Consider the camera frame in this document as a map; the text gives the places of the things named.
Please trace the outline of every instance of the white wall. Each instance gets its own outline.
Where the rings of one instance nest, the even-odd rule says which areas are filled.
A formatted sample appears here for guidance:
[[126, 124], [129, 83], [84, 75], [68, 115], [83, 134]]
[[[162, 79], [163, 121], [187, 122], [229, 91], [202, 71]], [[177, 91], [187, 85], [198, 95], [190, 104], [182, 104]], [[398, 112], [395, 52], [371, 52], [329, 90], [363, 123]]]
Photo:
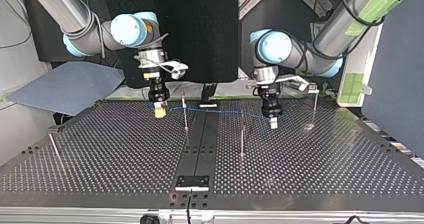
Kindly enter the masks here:
[[[20, 11], [15, 0], [9, 0]], [[0, 0], [0, 47], [25, 40], [29, 27], [17, 18], [3, 0]], [[15, 90], [47, 72], [39, 62], [31, 37], [26, 43], [0, 49], [0, 95]]]
[[[15, 0], [9, 2], [22, 14]], [[24, 40], [28, 32], [29, 27], [0, 0], [0, 47]], [[47, 71], [46, 63], [38, 61], [32, 37], [20, 46], [0, 48], [0, 165], [40, 140], [54, 124], [51, 112], [1, 101]]]

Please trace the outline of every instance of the black metal bracket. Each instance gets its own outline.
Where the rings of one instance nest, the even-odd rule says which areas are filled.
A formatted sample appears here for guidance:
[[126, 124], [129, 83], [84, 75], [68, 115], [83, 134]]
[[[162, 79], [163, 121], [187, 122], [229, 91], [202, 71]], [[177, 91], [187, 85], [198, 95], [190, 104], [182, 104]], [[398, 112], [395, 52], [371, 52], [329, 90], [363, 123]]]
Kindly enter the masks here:
[[217, 107], [218, 105], [210, 101], [209, 98], [215, 95], [216, 87], [218, 83], [205, 83], [202, 89], [202, 98], [199, 104], [200, 108]]
[[209, 191], [209, 176], [179, 176], [176, 191]]

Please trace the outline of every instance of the table surface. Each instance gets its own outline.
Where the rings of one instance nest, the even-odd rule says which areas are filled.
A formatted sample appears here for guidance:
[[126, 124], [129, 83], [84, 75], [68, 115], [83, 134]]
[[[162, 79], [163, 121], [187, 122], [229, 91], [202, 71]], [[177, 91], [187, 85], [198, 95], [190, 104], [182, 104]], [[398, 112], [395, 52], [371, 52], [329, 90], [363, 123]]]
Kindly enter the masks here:
[[[277, 130], [259, 100], [217, 103], [187, 132], [180, 103], [98, 104], [54, 135], [59, 156], [45, 138], [0, 167], [0, 207], [424, 212], [424, 170], [333, 101], [281, 100]], [[193, 175], [209, 191], [175, 190]]]

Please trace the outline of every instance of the blue cable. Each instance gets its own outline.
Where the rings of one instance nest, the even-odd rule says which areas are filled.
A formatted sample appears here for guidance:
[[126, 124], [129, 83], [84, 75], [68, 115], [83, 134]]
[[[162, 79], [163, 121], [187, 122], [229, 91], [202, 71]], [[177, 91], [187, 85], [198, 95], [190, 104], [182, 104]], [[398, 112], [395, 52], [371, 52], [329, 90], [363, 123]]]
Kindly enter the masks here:
[[[177, 110], [183, 110], [184, 107], [172, 107], [169, 109], [169, 111], [177, 111]], [[210, 113], [223, 113], [223, 114], [244, 114], [246, 116], [250, 116], [253, 118], [258, 118], [258, 119], [264, 119], [266, 120], [267, 118], [264, 116], [259, 116], [259, 115], [255, 115], [252, 113], [248, 113], [248, 112], [242, 112], [242, 111], [237, 111], [237, 110], [228, 110], [228, 111], [215, 111], [215, 110], [209, 110], [209, 109], [197, 109], [197, 108], [191, 108], [191, 107], [187, 107], [186, 110], [188, 111], [197, 111], [197, 112], [210, 112]]]

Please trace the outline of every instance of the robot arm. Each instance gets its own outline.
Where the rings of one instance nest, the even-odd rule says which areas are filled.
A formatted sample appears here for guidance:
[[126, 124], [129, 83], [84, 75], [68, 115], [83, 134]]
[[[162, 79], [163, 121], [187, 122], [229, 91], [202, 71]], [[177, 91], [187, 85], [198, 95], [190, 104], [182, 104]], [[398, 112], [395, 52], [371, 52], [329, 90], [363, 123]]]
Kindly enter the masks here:
[[322, 77], [336, 75], [352, 43], [358, 39], [359, 43], [368, 29], [380, 24], [379, 20], [384, 20], [384, 16], [400, 1], [343, 0], [312, 43], [303, 43], [280, 30], [266, 29], [252, 33], [254, 75], [258, 96], [263, 100], [263, 115], [275, 123], [282, 114], [278, 102], [280, 67]]
[[165, 116], [169, 91], [165, 76], [173, 79], [185, 74], [187, 66], [166, 62], [159, 22], [152, 12], [121, 14], [112, 21], [99, 18], [80, 0], [38, 0], [63, 32], [63, 42], [74, 56], [92, 56], [107, 50], [136, 48], [145, 79], [150, 82], [149, 100], [155, 104], [156, 117]]

